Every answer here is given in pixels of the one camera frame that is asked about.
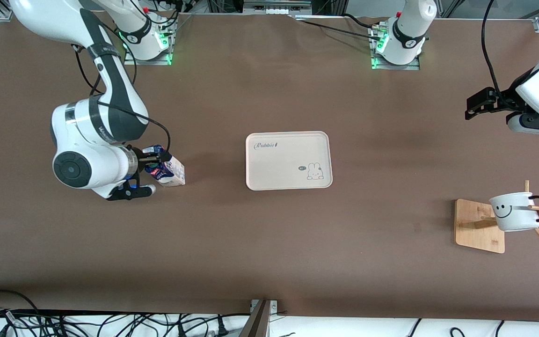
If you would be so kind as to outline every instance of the brown table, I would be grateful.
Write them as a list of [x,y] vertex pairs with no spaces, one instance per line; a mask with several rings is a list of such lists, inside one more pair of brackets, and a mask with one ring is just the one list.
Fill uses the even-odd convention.
[[[107,202],[51,171],[51,112],[88,94],[73,51],[1,23],[0,287],[55,309],[238,312],[268,297],[292,315],[539,320],[533,231],[507,234],[502,255],[453,242],[455,199],[487,202],[524,179],[539,194],[539,136],[511,132],[504,113],[463,118],[491,85],[480,25],[435,21],[421,71],[379,71],[362,38],[198,15],[174,64],[141,66],[136,83],[188,185]],[[529,21],[487,35],[504,88],[539,60]],[[330,137],[332,186],[248,190],[246,136],[305,130]],[[150,126],[134,143],[165,138]]]

